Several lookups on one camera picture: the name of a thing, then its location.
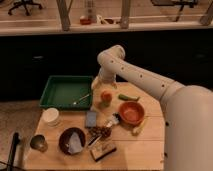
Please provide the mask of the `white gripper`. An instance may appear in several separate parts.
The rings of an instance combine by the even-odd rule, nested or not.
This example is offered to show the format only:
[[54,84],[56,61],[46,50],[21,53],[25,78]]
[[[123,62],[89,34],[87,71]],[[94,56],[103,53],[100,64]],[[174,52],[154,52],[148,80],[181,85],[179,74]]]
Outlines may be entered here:
[[114,77],[112,78],[106,78],[101,76],[96,76],[94,80],[92,81],[91,88],[93,90],[100,88],[103,85],[110,85],[114,89],[117,88],[116,80]]

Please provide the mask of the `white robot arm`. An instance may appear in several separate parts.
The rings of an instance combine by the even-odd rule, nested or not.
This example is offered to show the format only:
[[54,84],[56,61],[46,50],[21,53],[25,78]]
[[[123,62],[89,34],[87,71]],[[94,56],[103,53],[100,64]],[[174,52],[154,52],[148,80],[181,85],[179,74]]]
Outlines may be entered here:
[[98,84],[118,76],[159,101],[165,120],[164,171],[213,171],[213,91],[184,85],[124,60],[114,45],[97,55]]

